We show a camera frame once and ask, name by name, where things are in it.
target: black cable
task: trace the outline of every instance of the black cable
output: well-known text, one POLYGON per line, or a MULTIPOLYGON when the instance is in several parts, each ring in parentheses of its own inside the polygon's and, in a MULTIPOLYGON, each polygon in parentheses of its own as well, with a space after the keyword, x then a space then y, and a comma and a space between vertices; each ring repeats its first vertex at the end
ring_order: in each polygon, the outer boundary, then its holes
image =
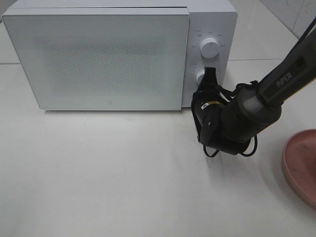
POLYGON ((254 147, 253 147, 252 152, 249 153, 249 154, 245 154, 245 153, 240 153, 240 154, 241 154, 242 156, 244 156, 244 157, 250 157, 250 156, 252 156, 253 154, 256 153, 257 147, 258 147, 258 138, 257 138, 257 135, 256 135, 256 136, 255 136, 255 145, 254 145, 254 147))
POLYGON ((206 150, 206 145, 203 145, 203 150, 204 150, 204 153, 207 157, 215 157, 217 155, 217 153, 219 152, 219 150, 216 150, 211 156, 207 153, 207 150, 206 150))
POLYGON ((309 34, 309 32, 312 30, 312 28, 316 25, 316 17, 315 19, 310 23, 310 25, 307 27, 307 29, 304 31, 304 33, 302 34, 302 36, 298 39, 298 41, 296 42, 296 44, 293 46, 293 48, 291 49, 291 51, 288 53, 290 54, 302 41, 303 39, 306 38, 306 36, 309 34))

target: robotic arm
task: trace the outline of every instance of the robotic arm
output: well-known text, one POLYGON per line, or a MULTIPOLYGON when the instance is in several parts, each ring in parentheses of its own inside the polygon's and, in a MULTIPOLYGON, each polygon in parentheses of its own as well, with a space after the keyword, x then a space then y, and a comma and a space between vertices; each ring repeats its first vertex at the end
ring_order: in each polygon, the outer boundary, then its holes
POLYGON ((206 147, 232 155, 251 156, 257 148, 257 134, 276 122, 281 105, 316 77, 316 30, 311 23, 287 57, 260 82, 238 84, 233 92, 218 85, 215 68, 205 74, 193 94, 191 110, 198 141, 206 147), (244 154, 250 139, 255 147, 244 154))

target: microwave control panel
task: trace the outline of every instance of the microwave control panel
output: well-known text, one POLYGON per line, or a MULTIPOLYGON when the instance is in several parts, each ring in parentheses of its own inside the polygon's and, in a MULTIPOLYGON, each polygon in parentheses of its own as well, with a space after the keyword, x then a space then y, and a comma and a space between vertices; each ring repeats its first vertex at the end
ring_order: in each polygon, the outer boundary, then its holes
POLYGON ((182 107, 190 107, 204 67, 216 68, 223 83, 237 21, 236 12, 190 12, 182 107))

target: table surface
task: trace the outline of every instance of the table surface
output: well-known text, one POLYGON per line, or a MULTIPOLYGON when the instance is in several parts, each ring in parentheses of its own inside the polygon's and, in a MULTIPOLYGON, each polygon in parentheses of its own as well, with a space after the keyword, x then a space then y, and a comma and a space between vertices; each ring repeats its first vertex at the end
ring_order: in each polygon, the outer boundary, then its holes
MULTIPOLYGON (((259 1, 239 16, 224 87, 260 80, 297 39, 259 1)), ((43 111, 0 24, 1 237, 316 236, 316 211, 281 170, 315 127, 312 82, 259 134, 257 153, 206 158, 190 110, 43 111)))

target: white tabletop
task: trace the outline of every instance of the white tabletop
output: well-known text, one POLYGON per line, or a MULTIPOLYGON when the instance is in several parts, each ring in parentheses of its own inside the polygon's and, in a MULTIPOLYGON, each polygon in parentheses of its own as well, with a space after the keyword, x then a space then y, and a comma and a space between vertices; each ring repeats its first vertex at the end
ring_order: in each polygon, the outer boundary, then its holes
MULTIPOLYGON (((232 2, 228 89, 260 80, 297 40, 259 1, 232 2)), ((190 110, 45 112, 12 63, 1 23, 1 237, 316 236, 316 211, 280 166, 286 140, 316 125, 315 82, 285 102, 254 156, 206 158, 190 110)))

